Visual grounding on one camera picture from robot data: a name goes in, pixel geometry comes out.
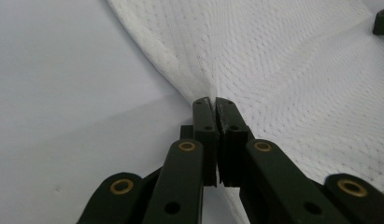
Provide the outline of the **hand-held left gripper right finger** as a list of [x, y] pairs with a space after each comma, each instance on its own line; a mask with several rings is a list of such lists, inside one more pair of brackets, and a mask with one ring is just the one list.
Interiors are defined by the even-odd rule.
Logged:
[[217, 97], [215, 111], [220, 133], [218, 149], [220, 182], [225, 187], [239, 188], [244, 169], [242, 154], [253, 134], [234, 102]]

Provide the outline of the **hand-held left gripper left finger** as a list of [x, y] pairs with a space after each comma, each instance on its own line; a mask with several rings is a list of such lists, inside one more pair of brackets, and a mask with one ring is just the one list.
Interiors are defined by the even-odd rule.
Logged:
[[208, 97], [192, 103], [192, 125], [180, 127], [181, 139], [194, 139], [204, 147], [203, 180], [207, 187], [217, 186], [217, 146], [219, 134], [213, 108]]

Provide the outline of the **white cloth with grey stripe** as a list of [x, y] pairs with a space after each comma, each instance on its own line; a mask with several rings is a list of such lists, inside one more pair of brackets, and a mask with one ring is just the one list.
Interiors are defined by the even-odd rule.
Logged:
[[107, 0], [185, 97], [233, 101], [311, 179], [384, 193], [384, 0]]

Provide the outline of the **white table mat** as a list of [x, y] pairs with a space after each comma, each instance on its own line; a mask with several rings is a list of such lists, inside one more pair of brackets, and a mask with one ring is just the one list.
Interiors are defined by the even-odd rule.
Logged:
[[76, 224], [108, 176], [162, 165], [192, 102], [107, 0], [0, 0], [0, 224]]

